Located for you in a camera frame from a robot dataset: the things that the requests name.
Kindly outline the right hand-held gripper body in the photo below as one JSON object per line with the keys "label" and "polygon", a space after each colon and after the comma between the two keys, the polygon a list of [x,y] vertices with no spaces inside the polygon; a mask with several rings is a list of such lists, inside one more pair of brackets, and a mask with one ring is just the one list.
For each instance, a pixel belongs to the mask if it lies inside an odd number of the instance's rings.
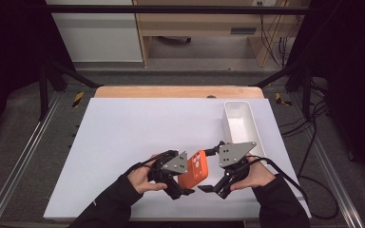
{"label": "right hand-held gripper body", "polygon": [[231,185],[243,180],[248,175],[247,153],[255,148],[255,142],[241,142],[224,144],[220,146],[220,167],[224,170],[224,176],[218,183],[218,195],[226,199],[231,193]]}

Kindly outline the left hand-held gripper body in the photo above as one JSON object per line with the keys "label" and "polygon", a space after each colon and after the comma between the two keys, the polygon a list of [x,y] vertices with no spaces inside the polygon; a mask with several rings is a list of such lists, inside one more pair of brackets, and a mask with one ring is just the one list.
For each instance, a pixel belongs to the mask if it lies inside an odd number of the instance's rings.
{"label": "left hand-held gripper body", "polygon": [[175,196],[175,187],[179,184],[174,177],[187,172],[187,153],[179,153],[168,162],[157,161],[161,154],[154,157],[155,162],[148,173],[148,180],[165,183],[167,188],[164,192],[173,200],[177,200],[179,197]]}

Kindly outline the orange phone case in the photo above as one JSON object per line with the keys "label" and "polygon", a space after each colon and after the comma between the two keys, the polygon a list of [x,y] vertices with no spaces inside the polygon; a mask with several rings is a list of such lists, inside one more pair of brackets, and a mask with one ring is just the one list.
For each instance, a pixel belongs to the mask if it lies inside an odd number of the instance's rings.
{"label": "orange phone case", "polygon": [[187,172],[178,176],[178,184],[182,189],[191,189],[207,177],[207,157],[204,150],[199,150],[188,159]]}

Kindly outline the person's right hand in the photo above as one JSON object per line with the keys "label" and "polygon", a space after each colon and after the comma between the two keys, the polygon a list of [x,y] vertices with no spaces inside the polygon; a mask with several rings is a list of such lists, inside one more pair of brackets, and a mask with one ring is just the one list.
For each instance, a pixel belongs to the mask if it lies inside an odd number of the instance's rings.
{"label": "person's right hand", "polygon": [[251,153],[246,155],[246,159],[251,163],[248,175],[245,179],[233,183],[230,186],[231,191],[265,186],[276,178],[260,161],[256,161]]}

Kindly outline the person's left hand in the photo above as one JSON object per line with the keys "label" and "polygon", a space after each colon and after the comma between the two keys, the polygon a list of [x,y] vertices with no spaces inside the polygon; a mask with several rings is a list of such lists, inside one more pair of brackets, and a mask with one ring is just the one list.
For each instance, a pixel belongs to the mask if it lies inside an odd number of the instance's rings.
{"label": "person's left hand", "polygon": [[148,180],[148,173],[154,162],[154,156],[152,156],[149,162],[146,162],[143,165],[135,165],[127,174],[127,178],[137,193],[143,194],[147,191],[160,191],[167,188],[165,183],[150,182]]}

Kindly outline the white plastic bin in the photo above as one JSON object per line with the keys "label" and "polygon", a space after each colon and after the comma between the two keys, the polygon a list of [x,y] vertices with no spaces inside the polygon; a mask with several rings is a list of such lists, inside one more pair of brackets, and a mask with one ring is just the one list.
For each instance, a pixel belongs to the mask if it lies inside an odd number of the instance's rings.
{"label": "white plastic bin", "polygon": [[251,105],[248,102],[225,102],[222,123],[226,144],[255,142],[257,146],[250,153],[253,156],[265,156]]}

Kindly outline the white table mat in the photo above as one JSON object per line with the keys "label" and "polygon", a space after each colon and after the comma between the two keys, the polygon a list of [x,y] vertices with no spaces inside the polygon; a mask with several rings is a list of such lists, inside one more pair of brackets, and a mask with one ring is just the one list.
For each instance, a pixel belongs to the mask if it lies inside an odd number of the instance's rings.
{"label": "white table mat", "polygon": [[[226,107],[251,107],[264,157],[298,183],[267,99],[90,99],[48,202],[44,219],[72,220],[125,170],[152,154],[186,151],[189,156],[230,140],[223,129]],[[259,216],[250,188],[226,199],[195,188],[173,200],[147,192],[132,206],[131,220],[246,220]]]}

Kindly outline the yellow black tape marker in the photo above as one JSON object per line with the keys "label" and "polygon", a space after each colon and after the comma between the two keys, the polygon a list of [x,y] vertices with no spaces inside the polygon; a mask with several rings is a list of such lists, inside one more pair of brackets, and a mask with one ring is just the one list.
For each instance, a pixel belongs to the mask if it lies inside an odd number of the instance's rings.
{"label": "yellow black tape marker", "polygon": [[79,103],[81,102],[83,96],[84,96],[84,92],[80,91],[76,94],[75,99],[73,101],[72,107],[77,107],[79,105]]}
{"label": "yellow black tape marker", "polygon": [[276,93],[276,104],[277,105],[287,105],[287,106],[293,105],[293,103],[290,101],[283,101],[279,93]]}

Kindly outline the black metal stand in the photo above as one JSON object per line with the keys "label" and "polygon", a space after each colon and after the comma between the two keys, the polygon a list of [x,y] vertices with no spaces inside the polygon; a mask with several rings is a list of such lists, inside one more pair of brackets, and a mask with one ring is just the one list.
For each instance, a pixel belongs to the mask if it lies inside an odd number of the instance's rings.
{"label": "black metal stand", "polygon": [[90,81],[88,78],[80,75],[75,69],[66,67],[56,61],[44,62],[39,71],[39,90],[40,90],[40,117],[43,121],[48,114],[48,83],[51,83],[55,91],[65,91],[67,83],[63,76],[67,75],[74,80],[91,88],[99,88],[100,85]]}
{"label": "black metal stand", "polygon": [[255,86],[264,88],[283,76],[289,77],[285,85],[287,92],[297,92],[300,87],[302,88],[301,112],[307,120],[310,120],[312,77],[310,75],[309,67],[306,61],[294,61],[291,65],[286,66],[272,76],[260,81],[259,83],[256,83]]}

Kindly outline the wooden desk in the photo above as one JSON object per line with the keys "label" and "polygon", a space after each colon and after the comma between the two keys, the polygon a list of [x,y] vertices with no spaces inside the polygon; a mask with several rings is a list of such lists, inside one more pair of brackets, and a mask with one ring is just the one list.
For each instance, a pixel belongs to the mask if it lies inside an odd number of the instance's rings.
{"label": "wooden desk", "polygon": [[[131,0],[135,6],[238,6],[253,7],[253,0]],[[301,7],[302,0],[277,0],[274,7]],[[137,13],[138,34],[144,63],[148,63],[154,37],[187,38],[197,36],[245,37],[260,67],[272,56],[280,37],[295,37],[301,18],[295,15],[245,14],[148,14]]]}

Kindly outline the white cabinet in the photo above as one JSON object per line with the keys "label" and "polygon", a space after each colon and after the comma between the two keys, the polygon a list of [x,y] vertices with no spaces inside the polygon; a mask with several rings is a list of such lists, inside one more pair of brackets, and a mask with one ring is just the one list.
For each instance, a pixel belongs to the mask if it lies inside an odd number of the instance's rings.
{"label": "white cabinet", "polygon": [[73,62],[141,62],[133,13],[53,13]]}

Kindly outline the black curtain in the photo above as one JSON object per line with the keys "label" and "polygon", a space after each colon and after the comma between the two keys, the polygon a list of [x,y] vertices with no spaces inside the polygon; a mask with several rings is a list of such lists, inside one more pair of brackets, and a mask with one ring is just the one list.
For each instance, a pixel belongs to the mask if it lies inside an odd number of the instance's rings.
{"label": "black curtain", "polygon": [[328,82],[328,104],[344,141],[365,165],[365,0],[306,0],[322,15],[307,15],[290,60],[319,34],[308,62],[312,75]]}
{"label": "black curtain", "polygon": [[52,15],[22,9],[46,3],[46,0],[0,0],[0,117],[11,92],[38,81],[39,63],[27,40],[28,30],[44,45],[50,57],[64,67],[74,68]]}

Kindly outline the black metal crossbar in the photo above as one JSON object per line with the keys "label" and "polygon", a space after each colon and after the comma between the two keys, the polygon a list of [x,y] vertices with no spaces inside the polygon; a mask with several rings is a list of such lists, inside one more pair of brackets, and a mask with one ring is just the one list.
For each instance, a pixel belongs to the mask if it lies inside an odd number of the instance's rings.
{"label": "black metal crossbar", "polygon": [[267,14],[309,15],[325,13],[326,9],[309,7],[221,7],[221,6],[99,6],[99,5],[46,5],[51,13],[179,13],[179,14]]}

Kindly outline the white power strip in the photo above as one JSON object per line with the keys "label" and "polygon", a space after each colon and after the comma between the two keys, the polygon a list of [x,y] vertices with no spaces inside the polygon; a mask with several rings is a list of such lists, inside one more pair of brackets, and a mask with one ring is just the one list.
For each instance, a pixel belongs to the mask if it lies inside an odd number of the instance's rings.
{"label": "white power strip", "polygon": [[273,7],[277,0],[253,0],[253,7]]}

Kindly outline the aluminium floor rail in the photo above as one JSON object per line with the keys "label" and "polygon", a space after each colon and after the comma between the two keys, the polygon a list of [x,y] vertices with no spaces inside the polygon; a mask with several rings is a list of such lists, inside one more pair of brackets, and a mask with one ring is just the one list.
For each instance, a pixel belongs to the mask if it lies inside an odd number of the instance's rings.
{"label": "aluminium floor rail", "polygon": [[20,157],[13,166],[5,184],[0,190],[0,218],[2,217],[19,181],[28,167],[29,161],[31,160],[36,148],[38,147],[41,139],[43,138],[45,131],[51,121],[53,114],[55,113],[59,101],[62,98],[62,92],[54,92],[49,103],[48,113],[46,116],[38,122],[35,126],[29,140],[24,147]]}
{"label": "aluminium floor rail", "polygon": [[343,182],[341,181],[337,171],[333,164],[329,160],[329,157],[318,137],[315,137],[313,142],[315,154],[318,163],[324,173],[324,177],[327,180],[330,189],[336,197],[339,210],[345,219],[349,228],[365,228],[364,223],[357,212]]}

